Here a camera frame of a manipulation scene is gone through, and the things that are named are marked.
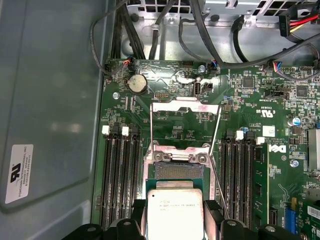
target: white label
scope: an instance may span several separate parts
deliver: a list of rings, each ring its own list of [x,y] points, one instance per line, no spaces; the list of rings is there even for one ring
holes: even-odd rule
[[[312,217],[320,219],[320,211],[313,207],[308,206],[308,214]]]
[[[280,145],[280,146],[278,146],[278,145],[271,145],[271,144],[269,144],[269,152],[274,152],[274,153],[280,152],[280,153],[285,154],[285,153],[287,152],[287,146],[286,146],[286,145]]]
[[[261,115],[263,118],[273,118],[276,112],[271,112],[270,110],[261,110]]]
[[[276,127],[275,126],[262,126],[262,136],[274,138],[276,136]]]
[[[28,196],[33,151],[32,144],[12,146],[5,195],[6,204]]]

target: integrated circuit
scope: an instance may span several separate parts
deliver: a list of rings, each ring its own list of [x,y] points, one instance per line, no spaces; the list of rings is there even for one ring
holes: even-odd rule
[[[251,76],[244,76],[242,81],[242,86],[244,88],[252,89],[254,87],[254,78]]]
[[[296,96],[298,98],[308,97],[308,86],[304,86],[304,85],[296,86]]]

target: screw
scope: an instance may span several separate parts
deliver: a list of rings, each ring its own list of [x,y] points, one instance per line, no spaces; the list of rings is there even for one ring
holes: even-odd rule
[[[246,26],[247,28],[249,28],[249,27],[251,26],[251,21],[250,21],[250,20],[246,21],[246,22],[245,22],[245,26]]]
[[[94,232],[96,230],[95,227],[89,227],[86,231],[87,232]]]
[[[210,17],[210,20],[211,20],[211,22],[218,22],[219,21],[219,19],[220,19],[220,16],[219,15],[212,15],[211,17]]]
[[[207,161],[207,158],[205,156],[199,157],[199,163],[204,164]]]
[[[170,23],[170,24],[174,24],[174,22],[175,22],[175,19],[174,19],[173,17],[170,17],[170,18],[169,18],[169,23]]]
[[[299,166],[298,160],[291,160],[290,161],[290,166],[293,167],[293,168],[298,167]]]
[[[160,154],[156,154],[154,158],[155,158],[156,160],[160,160],[160,159],[161,159],[161,156],[160,156]]]
[[[300,238],[301,240],[308,240],[308,236],[304,232],[300,233]]]
[[[138,14],[135,14],[135,13],[134,13],[134,14],[131,14],[130,18],[131,18],[132,22],[134,22],[134,23],[136,23],[136,22],[139,21],[139,16],[138,16]]]
[[[210,144],[209,144],[209,143],[204,143],[204,144],[202,145],[202,147],[203,147],[203,148],[207,148],[207,147],[209,147],[209,148],[210,148],[211,146],[210,146]]]
[[[198,67],[198,72],[199,72],[200,74],[203,74],[204,72],[206,72],[206,66],[205,66],[205,65],[200,65],[200,66]]]
[[[229,224],[230,226],[235,226],[237,225],[237,223],[235,221],[228,221],[227,224]]]
[[[269,232],[274,233],[276,231],[276,229],[273,226],[266,226],[265,229]]]
[[[114,93],[112,94],[112,97],[113,97],[113,99],[117,100],[117,99],[120,98],[120,94],[119,94],[118,92],[114,92]]]

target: dell logo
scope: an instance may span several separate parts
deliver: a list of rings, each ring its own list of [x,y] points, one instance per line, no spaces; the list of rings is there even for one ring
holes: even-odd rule
[[[21,168],[21,163],[18,163],[17,165],[12,167],[10,183],[14,182],[17,178],[20,177],[20,168]]]
[[[287,146],[286,145],[278,146],[278,145],[269,144],[269,152],[274,152],[274,153],[280,152],[285,154],[287,152]]]

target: capacitor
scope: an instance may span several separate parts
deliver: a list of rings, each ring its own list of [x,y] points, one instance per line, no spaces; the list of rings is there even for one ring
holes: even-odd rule
[[[200,65],[198,67],[198,74],[204,74],[206,73],[206,66],[205,65]]]
[[[240,127],[240,131],[243,131],[243,133],[247,133],[249,131],[249,128],[247,128],[246,126],[242,126]]]
[[[288,120],[288,125],[290,127],[300,126],[300,124],[301,124],[301,120],[298,117],[290,117]]]
[[[141,74],[132,75],[126,84],[129,90],[135,95],[143,94],[148,88],[147,79]]]

